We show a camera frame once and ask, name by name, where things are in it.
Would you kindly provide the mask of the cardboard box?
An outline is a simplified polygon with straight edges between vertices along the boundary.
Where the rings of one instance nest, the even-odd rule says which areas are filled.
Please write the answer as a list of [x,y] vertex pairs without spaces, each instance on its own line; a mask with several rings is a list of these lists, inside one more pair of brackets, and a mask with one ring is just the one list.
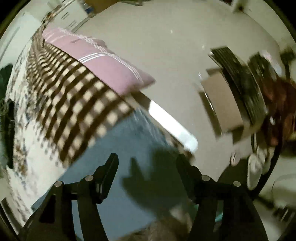
[[246,109],[236,92],[232,92],[220,68],[207,69],[199,94],[216,136],[233,134],[233,142],[245,138],[250,127]]

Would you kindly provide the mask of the brown checkered blanket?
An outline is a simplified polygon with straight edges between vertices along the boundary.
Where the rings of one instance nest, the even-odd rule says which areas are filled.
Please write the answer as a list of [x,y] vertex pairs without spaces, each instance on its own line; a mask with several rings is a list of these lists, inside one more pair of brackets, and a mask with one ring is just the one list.
[[134,109],[42,32],[32,36],[26,79],[39,133],[67,167]]

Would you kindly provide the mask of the white bed frame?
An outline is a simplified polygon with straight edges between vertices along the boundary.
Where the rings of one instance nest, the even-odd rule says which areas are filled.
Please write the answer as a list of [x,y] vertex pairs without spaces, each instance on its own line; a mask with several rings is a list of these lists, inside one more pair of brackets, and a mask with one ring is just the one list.
[[198,149],[198,140],[183,125],[167,113],[160,105],[149,99],[142,92],[132,93],[133,99],[144,108],[149,115],[172,135],[184,149],[194,154]]

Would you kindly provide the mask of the dark green garment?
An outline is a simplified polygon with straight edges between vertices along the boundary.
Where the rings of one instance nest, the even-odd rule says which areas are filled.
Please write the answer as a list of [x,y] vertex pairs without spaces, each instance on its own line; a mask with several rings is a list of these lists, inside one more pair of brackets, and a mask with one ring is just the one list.
[[4,98],[6,95],[6,90],[12,69],[13,65],[10,63],[7,66],[1,68],[0,70],[0,99]]

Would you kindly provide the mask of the floral bedspread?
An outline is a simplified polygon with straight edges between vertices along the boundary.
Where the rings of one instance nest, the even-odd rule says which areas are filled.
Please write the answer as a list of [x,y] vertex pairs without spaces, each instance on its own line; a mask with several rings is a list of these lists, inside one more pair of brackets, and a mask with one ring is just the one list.
[[24,225],[33,213],[32,205],[41,198],[67,170],[59,159],[55,145],[45,138],[34,111],[36,97],[26,79],[28,42],[13,66],[6,90],[6,100],[15,104],[15,135],[13,167],[6,167],[9,186],[9,206],[16,220]]

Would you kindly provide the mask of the pink striped pillow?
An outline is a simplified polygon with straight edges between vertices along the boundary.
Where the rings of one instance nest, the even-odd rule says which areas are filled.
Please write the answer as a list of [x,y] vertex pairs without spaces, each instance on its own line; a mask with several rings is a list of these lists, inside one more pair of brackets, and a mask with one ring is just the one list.
[[52,27],[47,27],[42,36],[47,43],[85,65],[121,96],[141,90],[156,81],[151,75],[112,52],[100,39]]

